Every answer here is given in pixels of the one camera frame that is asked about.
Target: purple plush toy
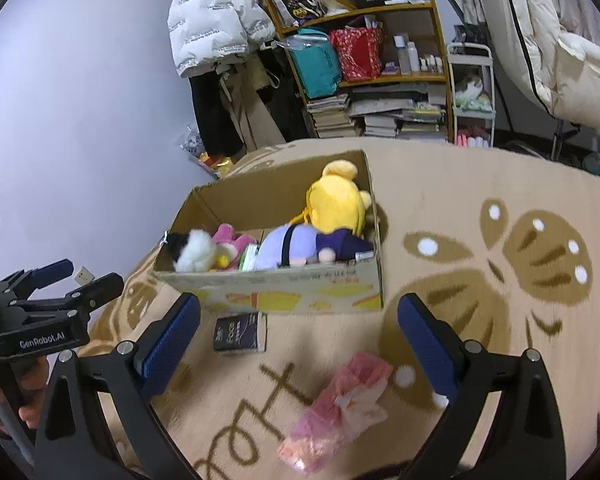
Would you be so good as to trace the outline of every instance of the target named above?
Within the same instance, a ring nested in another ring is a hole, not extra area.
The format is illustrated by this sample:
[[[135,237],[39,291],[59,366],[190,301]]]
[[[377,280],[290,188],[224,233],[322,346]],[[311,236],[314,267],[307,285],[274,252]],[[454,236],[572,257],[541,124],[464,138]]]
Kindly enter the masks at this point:
[[[276,227],[262,242],[256,257],[256,270],[275,269],[284,259],[283,245],[291,224]],[[348,262],[356,253],[374,250],[374,245],[358,238],[349,228],[336,229],[324,234],[308,224],[293,228],[288,241],[288,260],[291,266],[310,263]]]

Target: white storage rack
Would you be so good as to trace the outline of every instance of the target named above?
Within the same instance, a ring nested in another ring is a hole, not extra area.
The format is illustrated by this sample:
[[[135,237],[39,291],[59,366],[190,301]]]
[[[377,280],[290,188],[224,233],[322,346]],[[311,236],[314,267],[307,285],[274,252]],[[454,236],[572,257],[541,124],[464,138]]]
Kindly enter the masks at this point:
[[[459,48],[478,48],[484,51],[483,56],[466,54],[457,54]],[[496,108],[495,100],[493,99],[493,56],[491,49],[479,43],[449,43],[446,46],[446,58],[449,66],[449,78],[451,79],[451,99],[454,104],[454,143],[458,139],[458,117],[470,117],[474,119],[484,119],[487,129],[491,127],[491,135],[489,145],[493,147],[493,137],[495,134],[496,125]],[[478,110],[462,110],[456,106],[456,81],[454,78],[454,65],[471,65],[478,66],[481,70],[480,77],[484,86],[484,91],[491,96],[491,112],[481,112]]]

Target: black pants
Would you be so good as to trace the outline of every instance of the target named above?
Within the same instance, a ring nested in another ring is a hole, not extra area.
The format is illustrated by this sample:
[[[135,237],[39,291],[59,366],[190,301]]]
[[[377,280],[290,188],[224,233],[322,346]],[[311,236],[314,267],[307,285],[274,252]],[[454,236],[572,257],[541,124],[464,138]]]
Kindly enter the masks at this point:
[[[219,79],[216,72],[189,78],[193,109],[206,152],[210,156],[232,156],[242,148],[242,139],[222,106]]]

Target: human hand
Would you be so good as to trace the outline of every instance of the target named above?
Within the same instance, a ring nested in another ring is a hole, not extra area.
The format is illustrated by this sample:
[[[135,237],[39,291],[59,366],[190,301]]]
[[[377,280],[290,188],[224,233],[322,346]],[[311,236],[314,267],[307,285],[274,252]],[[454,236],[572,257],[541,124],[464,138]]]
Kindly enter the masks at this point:
[[[24,392],[32,392],[32,396],[27,399],[30,400],[30,403],[18,410],[18,415],[32,430],[38,427],[38,422],[40,421],[40,411],[42,410],[42,401],[45,395],[48,375],[49,363],[45,357],[39,357],[33,368],[20,378],[21,389]],[[4,402],[4,400],[4,393],[0,389],[0,402]],[[1,420],[0,432],[4,433]]]

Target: teal bag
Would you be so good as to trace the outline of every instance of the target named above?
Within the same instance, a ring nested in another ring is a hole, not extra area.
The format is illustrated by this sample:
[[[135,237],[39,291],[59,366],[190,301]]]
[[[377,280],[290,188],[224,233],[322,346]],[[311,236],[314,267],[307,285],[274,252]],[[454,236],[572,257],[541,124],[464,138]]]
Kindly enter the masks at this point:
[[[314,28],[301,28],[298,30],[298,34],[300,36],[324,36],[329,39],[326,33]],[[338,84],[342,81],[342,72],[331,41],[289,52],[309,99],[328,97],[338,91]]]

